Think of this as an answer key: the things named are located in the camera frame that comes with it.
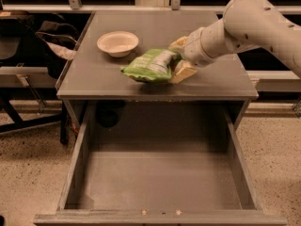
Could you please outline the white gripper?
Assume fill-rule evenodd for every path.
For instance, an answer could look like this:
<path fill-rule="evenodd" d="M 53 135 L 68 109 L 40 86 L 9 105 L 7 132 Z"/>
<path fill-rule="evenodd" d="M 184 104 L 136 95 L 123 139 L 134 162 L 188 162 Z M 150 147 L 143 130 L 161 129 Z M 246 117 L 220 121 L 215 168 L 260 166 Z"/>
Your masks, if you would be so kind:
<path fill-rule="evenodd" d="M 214 63 L 214 59 L 209 57 L 202 47 L 201 34 L 203 30 L 204 28 L 200 27 L 188 37 L 180 37 L 168 46 L 169 50 L 183 51 L 183 57 L 187 60 L 181 60 L 177 64 L 169 80 L 170 83 L 178 84 L 194 75 L 197 72 L 194 65 L 206 67 Z"/>

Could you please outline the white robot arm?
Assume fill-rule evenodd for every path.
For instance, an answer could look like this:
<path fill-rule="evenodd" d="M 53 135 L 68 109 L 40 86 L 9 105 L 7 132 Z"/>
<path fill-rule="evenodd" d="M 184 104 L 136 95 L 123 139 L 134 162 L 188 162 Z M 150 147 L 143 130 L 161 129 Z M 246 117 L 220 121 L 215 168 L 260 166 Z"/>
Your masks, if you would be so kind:
<path fill-rule="evenodd" d="M 185 60 L 202 67 L 221 56 L 257 47 L 301 77 L 301 26 L 285 18 L 268 0 L 230 0 L 220 20 L 169 45 Z"/>

